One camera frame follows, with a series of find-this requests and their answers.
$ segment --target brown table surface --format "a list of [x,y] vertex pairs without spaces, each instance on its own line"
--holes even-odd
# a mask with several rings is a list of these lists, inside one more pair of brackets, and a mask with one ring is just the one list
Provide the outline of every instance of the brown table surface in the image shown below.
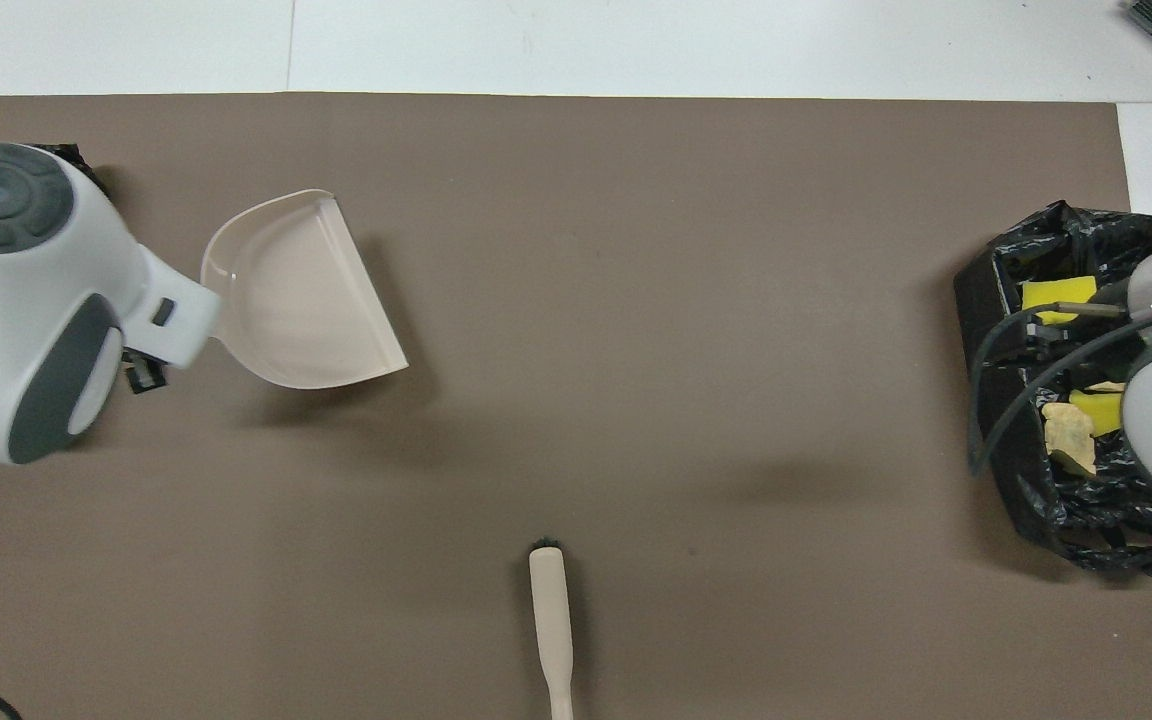
[[0,467],[0,694],[28,720],[1152,717],[1152,579],[1011,532],[963,460],[950,278],[1126,209],[1109,105],[0,97],[187,274],[338,194],[411,367],[296,392],[212,342]]

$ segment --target yellow sponge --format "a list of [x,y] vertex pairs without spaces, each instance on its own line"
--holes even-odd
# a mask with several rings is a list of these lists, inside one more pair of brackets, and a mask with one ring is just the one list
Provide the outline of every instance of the yellow sponge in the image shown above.
[[[1062,281],[1028,282],[1020,283],[1020,309],[1025,310],[1033,305],[1046,305],[1048,302],[1087,302],[1096,295],[1096,278],[1083,275],[1081,278],[1067,278]],[[1055,323],[1069,323],[1077,314],[1074,313],[1039,313],[1044,323],[1048,325]]]
[[1092,437],[1101,437],[1123,427],[1123,393],[1094,392],[1079,389],[1069,393],[1070,406],[1078,407],[1084,414],[1092,416]]

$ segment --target white dustpan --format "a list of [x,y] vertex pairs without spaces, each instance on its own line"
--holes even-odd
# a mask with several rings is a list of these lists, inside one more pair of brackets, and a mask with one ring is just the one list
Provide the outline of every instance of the white dustpan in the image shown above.
[[230,219],[207,243],[200,281],[220,296],[215,338],[266,381],[338,387],[407,366],[331,192]]

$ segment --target white table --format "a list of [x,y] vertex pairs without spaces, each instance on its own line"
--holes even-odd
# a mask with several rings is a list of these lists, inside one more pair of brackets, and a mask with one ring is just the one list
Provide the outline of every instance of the white table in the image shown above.
[[0,94],[287,90],[1116,103],[1152,213],[1117,0],[0,1]]

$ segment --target brush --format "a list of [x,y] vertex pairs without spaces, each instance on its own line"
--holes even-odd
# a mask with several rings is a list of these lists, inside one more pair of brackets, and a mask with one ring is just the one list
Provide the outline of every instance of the brush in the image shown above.
[[556,539],[544,537],[532,544],[531,609],[536,614],[536,646],[540,669],[550,684],[550,715],[573,720],[573,621],[567,606],[567,570]]

